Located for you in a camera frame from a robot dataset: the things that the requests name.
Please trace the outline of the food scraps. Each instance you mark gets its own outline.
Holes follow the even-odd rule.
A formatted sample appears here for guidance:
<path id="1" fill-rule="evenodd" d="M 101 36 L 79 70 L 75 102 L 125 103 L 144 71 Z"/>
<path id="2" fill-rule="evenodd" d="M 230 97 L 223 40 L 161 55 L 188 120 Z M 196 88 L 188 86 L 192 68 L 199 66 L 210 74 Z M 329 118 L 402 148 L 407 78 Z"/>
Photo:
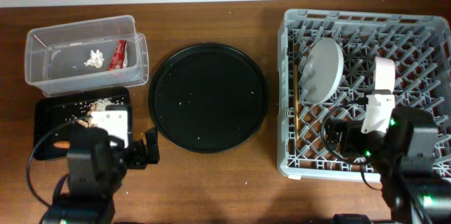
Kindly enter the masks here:
<path id="1" fill-rule="evenodd" d="M 85 128 L 96 127 L 97 125 L 93 122 L 92 113 L 105 111 L 109 105 L 113 105 L 113 102 L 109 98 L 97 99 L 93 103 L 87 104 L 82 112 L 82 117 L 77 119 L 77 123 Z"/>

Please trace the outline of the grey plate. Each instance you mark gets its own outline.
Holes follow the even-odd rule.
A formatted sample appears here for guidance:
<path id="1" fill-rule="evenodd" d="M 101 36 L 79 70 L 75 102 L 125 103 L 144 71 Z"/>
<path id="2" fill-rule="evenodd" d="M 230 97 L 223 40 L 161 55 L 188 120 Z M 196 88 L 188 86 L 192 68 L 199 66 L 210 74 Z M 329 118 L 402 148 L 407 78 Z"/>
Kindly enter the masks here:
<path id="1" fill-rule="evenodd" d="M 307 90 L 305 100 L 310 104 L 329 100 L 340 84 L 343 68 L 344 55 L 338 43 L 331 38 L 318 41 L 302 70 L 301 88 Z"/>

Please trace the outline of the orange carrot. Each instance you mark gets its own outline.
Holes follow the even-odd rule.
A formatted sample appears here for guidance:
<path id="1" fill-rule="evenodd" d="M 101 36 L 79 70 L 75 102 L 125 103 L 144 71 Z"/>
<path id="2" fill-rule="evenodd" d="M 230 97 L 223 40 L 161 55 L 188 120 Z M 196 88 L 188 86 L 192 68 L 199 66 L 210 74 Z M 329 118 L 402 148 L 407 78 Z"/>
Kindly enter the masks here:
<path id="1" fill-rule="evenodd" d="M 56 147 L 57 149 L 69 149 L 70 142 L 69 141 L 54 142 L 53 146 Z"/>

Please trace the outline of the white pink bowl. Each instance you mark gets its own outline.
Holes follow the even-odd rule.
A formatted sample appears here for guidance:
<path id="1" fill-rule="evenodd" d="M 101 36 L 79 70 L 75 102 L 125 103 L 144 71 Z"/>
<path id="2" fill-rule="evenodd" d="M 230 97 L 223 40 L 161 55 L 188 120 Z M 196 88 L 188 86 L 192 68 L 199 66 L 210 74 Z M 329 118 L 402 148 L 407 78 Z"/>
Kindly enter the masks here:
<path id="1" fill-rule="evenodd" d="M 373 81 L 375 90 L 389 90 L 393 92 L 395 88 L 395 62 L 381 57 L 375 57 L 375 70 Z"/>

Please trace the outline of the wooden chopstick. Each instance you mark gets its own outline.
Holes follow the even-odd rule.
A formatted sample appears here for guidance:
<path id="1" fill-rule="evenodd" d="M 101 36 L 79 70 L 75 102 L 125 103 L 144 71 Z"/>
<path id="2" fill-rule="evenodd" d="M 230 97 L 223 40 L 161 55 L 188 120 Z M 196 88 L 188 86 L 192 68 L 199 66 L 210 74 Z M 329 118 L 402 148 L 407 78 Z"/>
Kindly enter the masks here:
<path id="1" fill-rule="evenodd" d="M 294 64 L 294 89 L 295 89 L 295 139 L 299 138 L 299 79 L 298 65 Z"/>

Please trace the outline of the red snack wrapper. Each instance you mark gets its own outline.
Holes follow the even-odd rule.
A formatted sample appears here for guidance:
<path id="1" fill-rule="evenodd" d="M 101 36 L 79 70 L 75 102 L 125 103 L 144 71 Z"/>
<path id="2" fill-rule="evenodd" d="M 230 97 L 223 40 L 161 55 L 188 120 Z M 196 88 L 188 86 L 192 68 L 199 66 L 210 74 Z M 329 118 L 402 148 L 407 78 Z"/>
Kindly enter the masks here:
<path id="1" fill-rule="evenodd" d="M 126 66 L 126 62 L 125 62 L 126 61 L 126 55 L 125 55 L 126 47 L 127 47 L 127 41 L 124 39 L 120 39 L 115 48 L 113 57 L 111 59 L 109 67 L 108 67 L 108 71 L 122 69 Z"/>

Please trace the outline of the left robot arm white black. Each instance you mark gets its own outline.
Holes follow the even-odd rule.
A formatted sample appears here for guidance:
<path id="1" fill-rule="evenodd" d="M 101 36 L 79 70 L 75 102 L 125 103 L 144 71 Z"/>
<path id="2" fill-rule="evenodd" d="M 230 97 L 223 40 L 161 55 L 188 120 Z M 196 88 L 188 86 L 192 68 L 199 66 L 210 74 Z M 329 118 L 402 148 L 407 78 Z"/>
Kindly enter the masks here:
<path id="1" fill-rule="evenodd" d="M 131 139 L 132 109 L 107 105 L 77 111 L 74 101 L 43 99 L 35 106 L 31 159 L 66 158 L 42 223 L 111 223 L 113 195 L 129 169 L 159 162 L 158 130 Z"/>

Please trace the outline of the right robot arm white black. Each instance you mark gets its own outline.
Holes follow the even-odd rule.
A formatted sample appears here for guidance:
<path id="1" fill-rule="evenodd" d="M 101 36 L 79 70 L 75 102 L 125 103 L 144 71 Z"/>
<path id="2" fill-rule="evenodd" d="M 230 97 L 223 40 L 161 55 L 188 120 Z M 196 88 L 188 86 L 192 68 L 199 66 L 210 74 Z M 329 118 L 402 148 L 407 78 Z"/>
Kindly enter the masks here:
<path id="1" fill-rule="evenodd" d="M 388 117 L 385 132 L 361 131 L 360 121 L 326 116 L 320 136 L 338 160 L 363 158 L 379 173 L 381 192 L 393 221 L 449 223 L 450 181 L 433 172 L 438 129 L 433 116 L 421 109 L 400 106 Z"/>

